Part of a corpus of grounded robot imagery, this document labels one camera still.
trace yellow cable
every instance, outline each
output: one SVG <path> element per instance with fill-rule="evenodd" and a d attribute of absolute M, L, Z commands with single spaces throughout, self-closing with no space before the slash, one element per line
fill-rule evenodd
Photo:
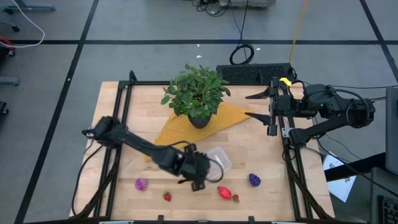
<path fill-rule="evenodd" d="M 308 0 L 305 0 L 304 1 L 304 8 L 303 8 L 303 10 L 301 10 L 300 18 L 298 19 L 298 25 L 297 25 L 296 31 L 294 33 L 293 45 L 292 45 L 292 49 L 290 50 L 290 56 L 289 56 L 289 63 L 290 64 L 292 64 L 294 45 L 296 44 L 296 39 L 297 39 L 297 36 L 299 35 L 299 30 L 301 28 L 301 22 L 303 21 L 303 17 L 304 17 L 305 9 L 307 8 L 307 4 L 308 4 Z"/>

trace purple ball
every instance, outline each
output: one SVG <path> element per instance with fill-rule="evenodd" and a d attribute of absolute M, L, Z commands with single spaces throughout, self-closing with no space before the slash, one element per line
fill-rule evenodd
<path fill-rule="evenodd" d="M 254 174 L 249 174 L 249 181 L 253 187 L 258 187 L 261 184 L 260 177 Z"/>
<path fill-rule="evenodd" d="M 138 178 L 135 186 L 137 190 L 145 190 L 147 188 L 147 180 L 144 178 Z"/>

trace wooden table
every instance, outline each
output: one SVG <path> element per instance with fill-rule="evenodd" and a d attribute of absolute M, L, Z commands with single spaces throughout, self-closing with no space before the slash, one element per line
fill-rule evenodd
<path fill-rule="evenodd" d="M 93 119 L 93 126 L 102 116 L 111 116 L 117 92 L 117 82 L 103 82 Z M 227 103 L 250 108 L 255 113 L 268 113 L 269 100 L 247 100 L 244 97 L 259 93 L 264 86 L 229 86 L 231 97 L 224 97 Z M 302 88 L 292 88 L 295 97 L 302 97 Z M 167 105 L 161 105 L 164 92 L 162 86 L 134 85 L 129 105 L 127 126 L 140 137 L 154 142 L 160 130 L 172 113 Z M 295 119 L 296 127 L 306 128 L 311 120 Z M 156 220 L 164 215 L 165 220 L 213 220 L 243 221 L 254 216 L 256 221 L 294 220 L 292 199 L 286 164 L 282 160 L 282 141 L 280 136 L 270 137 L 266 127 L 254 118 L 196 142 L 199 151 L 206 152 L 216 146 L 222 147 L 232 162 L 232 169 L 225 173 L 218 184 L 206 184 L 206 189 L 192 192 L 188 183 L 177 184 L 181 178 L 160 170 L 153 162 L 145 163 L 143 155 L 124 145 L 119 167 L 118 182 L 114 198 L 112 220 Z M 95 143 L 85 154 L 85 159 L 98 147 Z M 308 147 L 317 148 L 315 141 Z M 309 191 L 325 211 L 334 216 L 323 173 L 320 156 L 308 149 L 301 150 L 303 168 Z M 98 187 L 104 150 L 95 155 L 82 172 L 76 210 L 80 211 Z M 254 173 L 261 179 L 259 187 L 251 187 L 248 174 Z M 140 192 L 134 188 L 137 178 L 148 180 L 148 189 Z M 222 200 L 217 186 L 228 187 L 239 195 L 240 202 Z M 168 190 L 172 201 L 166 202 L 162 194 Z M 297 187 L 302 217 L 305 210 L 302 194 Z M 104 214 L 108 193 L 104 194 Z"/>

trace black keyboard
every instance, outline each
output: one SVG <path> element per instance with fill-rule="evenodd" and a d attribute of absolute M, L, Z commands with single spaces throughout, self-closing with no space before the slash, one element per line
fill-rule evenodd
<path fill-rule="evenodd" d="M 217 73 L 230 83 L 264 83 L 268 84 L 272 77 L 287 77 L 293 80 L 293 75 L 288 75 L 289 63 L 270 63 L 254 65 L 218 65 Z"/>
<path fill-rule="evenodd" d="M 378 196 L 379 223 L 398 224 L 398 200 Z"/>

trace yellow clip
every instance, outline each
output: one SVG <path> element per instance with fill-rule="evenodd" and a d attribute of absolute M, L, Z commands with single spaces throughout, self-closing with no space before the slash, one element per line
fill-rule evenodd
<path fill-rule="evenodd" d="M 292 85 L 292 82 L 289 81 L 287 78 L 280 78 L 279 81 L 282 81 L 282 82 L 286 83 L 286 85 L 288 85 L 288 86 L 291 86 L 291 85 Z"/>

